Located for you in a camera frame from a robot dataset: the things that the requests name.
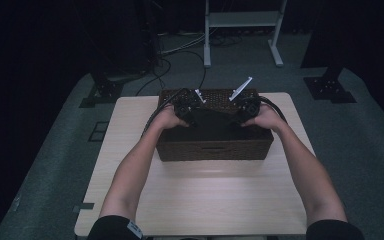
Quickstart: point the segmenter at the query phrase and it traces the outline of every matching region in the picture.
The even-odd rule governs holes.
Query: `person's left hand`
[[[185,121],[179,119],[174,113],[173,105],[168,104],[154,118],[151,126],[159,127],[162,129],[169,129],[176,126],[188,127],[189,125]]]

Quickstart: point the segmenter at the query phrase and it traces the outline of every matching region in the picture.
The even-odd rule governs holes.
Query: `dark background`
[[[0,1],[0,222],[77,81],[91,71],[136,73],[152,65],[140,1],[98,2]],[[163,7],[152,8],[158,32],[203,29],[203,0],[155,2]],[[211,3],[220,9],[224,1]],[[237,1],[231,10],[278,5]],[[289,0],[282,30],[314,30],[303,67],[327,66],[340,49],[335,56],[384,109],[384,1]]]

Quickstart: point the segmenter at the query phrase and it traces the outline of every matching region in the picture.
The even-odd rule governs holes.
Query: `wooden tabletop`
[[[313,152],[287,93],[263,93]],[[158,97],[122,97],[89,183],[75,233],[87,236],[98,219],[115,170],[137,143]],[[265,160],[162,162],[154,152],[136,223],[146,236],[305,234],[306,215],[276,134]]]

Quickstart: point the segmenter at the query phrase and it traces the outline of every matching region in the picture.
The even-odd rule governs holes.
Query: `person's right arm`
[[[292,179],[307,213],[307,225],[325,219],[347,222],[342,202],[329,174],[292,128],[266,104],[261,105],[256,118],[250,119],[243,126],[252,124],[272,129],[279,135]]]

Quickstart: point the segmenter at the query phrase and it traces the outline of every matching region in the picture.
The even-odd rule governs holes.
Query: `forearm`
[[[325,218],[346,221],[341,200],[323,165],[286,123],[282,122],[276,132],[306,209],[308,224]]]
[[[152,126],[118,166],[100,216],[121,215],[134,220],[162,128]]]

